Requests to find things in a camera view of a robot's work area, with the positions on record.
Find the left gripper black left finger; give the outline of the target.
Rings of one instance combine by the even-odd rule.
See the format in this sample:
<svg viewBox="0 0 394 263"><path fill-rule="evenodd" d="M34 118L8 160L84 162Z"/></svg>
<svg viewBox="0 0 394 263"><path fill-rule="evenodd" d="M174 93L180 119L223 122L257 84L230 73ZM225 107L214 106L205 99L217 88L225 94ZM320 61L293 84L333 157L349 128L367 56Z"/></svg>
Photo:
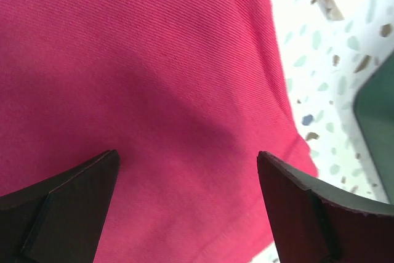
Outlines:
<svg viewBox="0 0 394 263"><path fill-rule="evenodd" d="M1 197L1 262L93 262L119 172L105 151Z"/></svg>

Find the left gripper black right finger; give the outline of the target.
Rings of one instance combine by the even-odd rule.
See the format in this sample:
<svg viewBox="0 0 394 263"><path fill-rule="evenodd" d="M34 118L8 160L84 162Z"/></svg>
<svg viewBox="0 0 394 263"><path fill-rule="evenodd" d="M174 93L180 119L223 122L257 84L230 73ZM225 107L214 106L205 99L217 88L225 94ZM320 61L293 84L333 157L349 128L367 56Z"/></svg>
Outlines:
<svg viewBox="0 0 394 263"><path fill-rule="evenodd" d="M257 167L281 262L393 262L393 205L346 192L268 152L258 154Z"/></svg>

